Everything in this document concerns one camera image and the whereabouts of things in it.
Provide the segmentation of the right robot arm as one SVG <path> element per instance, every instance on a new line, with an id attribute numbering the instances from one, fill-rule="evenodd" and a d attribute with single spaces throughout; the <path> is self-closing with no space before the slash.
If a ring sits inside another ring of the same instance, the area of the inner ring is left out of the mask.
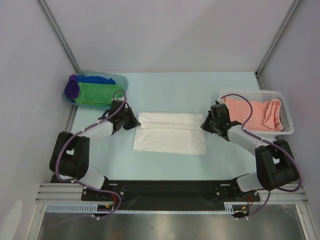
<path id="1" fill-rule="evenodd" d="M 290 145 L 285 140 L 269 141 L 245 129 L 242 122 L 231 120 L 230 112 L 223 103 L 210 107 L 207 117 L 200 126 L 202 130 L 221 137 L 229 145 L 237 145 L 251 154 L 255 160 L 255 171 L 229 180 L 214 183 L 229 185 L 230 195 L 242 201 L 249 192 L 275 189 L 290 192 L 283 186 L 301 181 Z"/>

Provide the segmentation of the pink striped towel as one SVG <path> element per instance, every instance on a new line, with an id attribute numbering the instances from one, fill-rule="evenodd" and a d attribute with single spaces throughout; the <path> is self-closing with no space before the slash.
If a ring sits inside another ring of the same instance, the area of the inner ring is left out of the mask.
<path id="1" fill-rule="evenodd" d="M 225 97 L 223 102 L 228 107 L 231 121 L 245 123 L 245 127 L 254 131 L 280 132 L 284 129 L 280 111 L 282 103 L 273 98 L 265 102 L 251 101 L 247 103 L 243 99 Z"/>

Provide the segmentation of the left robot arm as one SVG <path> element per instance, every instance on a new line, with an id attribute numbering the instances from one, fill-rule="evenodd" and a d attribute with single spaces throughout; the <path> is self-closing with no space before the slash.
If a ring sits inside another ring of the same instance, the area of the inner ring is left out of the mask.
<path id="1" fill-rule="evenodd" d="M 110 194 L 118 197 L 110 190 L 109 179 L 90 169 L 90 148 L 94 142 L 110 137 L 120 129 L 128 131 L 140 125 L 127 101 L 114 99 L 110 109 L 92 125 L 76 133 L 62 131 L 58 134 L 49 169 L 59 181 L 86 187 L 99 200 L 107 199 Z"/>

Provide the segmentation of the white towel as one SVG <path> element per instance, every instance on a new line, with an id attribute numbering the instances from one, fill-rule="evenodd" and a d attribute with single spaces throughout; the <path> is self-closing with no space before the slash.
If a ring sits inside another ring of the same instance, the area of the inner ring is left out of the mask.
<path id="1" fill-rule="evenodd" d="M 140 112 L 133 149 L 172 154 L 206 154 L 201 114 Z"/>

